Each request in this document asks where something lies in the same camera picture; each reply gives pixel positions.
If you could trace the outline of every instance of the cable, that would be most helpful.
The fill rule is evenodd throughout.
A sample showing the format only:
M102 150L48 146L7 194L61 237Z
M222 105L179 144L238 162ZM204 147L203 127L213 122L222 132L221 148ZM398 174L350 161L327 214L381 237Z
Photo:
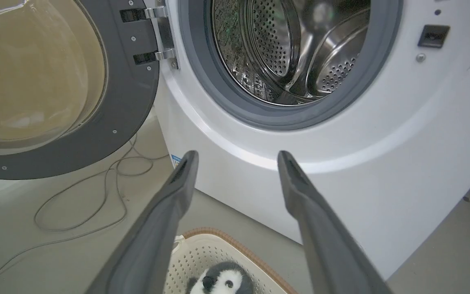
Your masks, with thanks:
M153 167L153 162L155 160L159 160L161 158L165 158L168 156L165 155L165 156L161 156L161 157L158 157L158 158L149 158L147 156L144 156L142 155L142 153L140 153L136 148L135 148L135 144L137 142L137 134L135 134L135 136L133 137L133 142L131 140L129 140L128 142L130 143L130 148L128 149L128 151L121 157L119 158L118 160L114 161L110 167L108 167L108 169L106 169L105 171L102 171L102 172L99 172L99 173L96 173L94 175L91 175L91 176L88 176L84 179L81 179L73 184L71 184L70 186L68 186L67 188L65 188L64 190L61 190L60 192L54 194L52 197L50 197L49 199L47 199L35 212L34 214L34 224L41 230L43 231L49 231L49 232L64 232L64 231L69 231L71 229L75 229L77 227L80 227L82 225L84 225L85 223L87 223L90 219L92 219L101 209L102 207L105 205L106 203L106 200L108 199L108 190L106 189L106 183L107 183L107 180L108 180L108 173L110 171L115 171L115 188L116 188L116 191L117 191L117 196L119 197L119 200L121 201L121 206L123 208L123 215L121 215L121 217L111 223L109 223L108 225L104 225L103 227L99 227L97 229L92 229L91 231L88 231L86 233L82 233L80 235L77 235L77 236L72 236L72 237L69 237L69 238L64 238L64 239L60 239L60 240L57 240L57 241L51 241L51 242L46 242L46 243L41 243L41 244L38 244L38 245L35 245L35 246L32 246L28 249L25 249L15 255L12 256L12 258L8 259L8 261L0 267L0 274L2 272L2 270L10 263L12 262L14 259L16 259L17 257L19 257L21 254L24 254L24 253L27 253L28 251L31 251L31 250L34 250L34 249L37 249L39 247L43 247L43 246L47 246L47 245L52 245L52 244L58 244L58 243L62 243L62 242L67 242L67 241L71 241L71 240L74 240L74 239L77 239L77 238L81 238L81 237L84 237L84 236L88 236L90 234L93 234L93 233L96 233L96 232L99 232L99 231L102 231L103 229L106 229L107 227L111 227L112 225L115 225L116 223L119 223L121 222L128 214L128 209L124 203L124 200L123 200L123 197L121 195L121 192L119 192L119 176L125 176L125 177L135 177L135 176L141 176L141 175L144 175L146 173L148 173L152 167ZM135 151L135 153L137 153L136 156L130 156L130 157L127 157L128 154L132 151ZM133 159L133 158L140 158L140 159L143 159L143 160L146 160L147 162L150 163L150 166L145 169L144 171L140 171L139 173L133 173L133 174L129 174L129 173L125 173L125 172L122 172L120 170L120 165L121 163L123 163L125 160L128 160L128 159ZM57 198L59 195L62 195L63 192L69 190L70 188L73 188L74 186L77 186L79 183L81 182L84 182L86 181L87 179L91 179L93 177L96 177L98 175L101 175L101 174L104 174L104 194L103 194L103 199L101 201L101 204L99 204L99 207L97 207L97 209L92 213L90 214L90 216L86 217L82 222L80 223L77 223L76 225L71 225L69 227L46 227L44 225L42 225L38 220L37 220L37 217L38 217L38 214L41 212L41 210L43 209L43 207L45 207L45 205L47 203L49 203L51 200Z

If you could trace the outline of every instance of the gray floor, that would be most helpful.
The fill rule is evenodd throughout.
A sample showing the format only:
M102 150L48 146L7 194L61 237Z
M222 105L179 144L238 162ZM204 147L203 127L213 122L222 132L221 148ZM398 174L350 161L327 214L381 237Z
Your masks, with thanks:
M149 156L164 154L157 121L140 133L138 149ZM115 220L121 212L111 195L102 212L70 232L43 232L34 227L33 213L50 195L86 175L103 170L124 153L116 152L96 165L68 175L22 181L0 192L0 266L15 253L52 240L74 236ZM145 163L131 160L125 171L135 172ZM118 240L171 173L170 160L159 160L152 171L138 178L121 179L129 214L118 225L78 240L36 249L18 258L0 275L0 293L82 293ZM47 207L43 221L69 225L88 215L102 197L102 178L70 190ZM311 294L311 282L302 246L239 214L215 199L196 192L192 206L180 222L178 233L196 227L216 227L230 234L276 270L299 294ZM389 279L396 294L470 293L470 203L461 201L438 229Z

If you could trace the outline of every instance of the door hinge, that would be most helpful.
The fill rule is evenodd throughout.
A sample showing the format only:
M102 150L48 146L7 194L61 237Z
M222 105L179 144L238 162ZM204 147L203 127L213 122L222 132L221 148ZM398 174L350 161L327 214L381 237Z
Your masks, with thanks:
M173 43L170 11L168 11L168 7L164 5L166 3L165 0L159 0L159 2L163 5L154 8L146 8L144 11L146 19L152 20L153 28L158 28L158 31L155 30L155 38L157 39L159 51L155 52L155 58L159 61L168 60L172 69L179 69L177 51Z

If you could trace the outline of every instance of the blue sticker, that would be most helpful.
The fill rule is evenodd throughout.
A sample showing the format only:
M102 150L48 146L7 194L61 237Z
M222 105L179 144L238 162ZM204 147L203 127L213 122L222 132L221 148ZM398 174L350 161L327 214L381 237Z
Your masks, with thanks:
M181 162L181 159L172 154L171 162L173 163L173 168L175 169L179 165L179 162Z

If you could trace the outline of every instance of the laundry basket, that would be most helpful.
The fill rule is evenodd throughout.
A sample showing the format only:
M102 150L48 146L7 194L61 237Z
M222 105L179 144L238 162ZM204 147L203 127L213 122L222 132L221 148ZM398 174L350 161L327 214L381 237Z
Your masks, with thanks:
M228 234L210 227L193 229L175 238L164 294L185 294L190 277L199 277L214 264L233 261L254 284L254 294L297 294L272 268Z

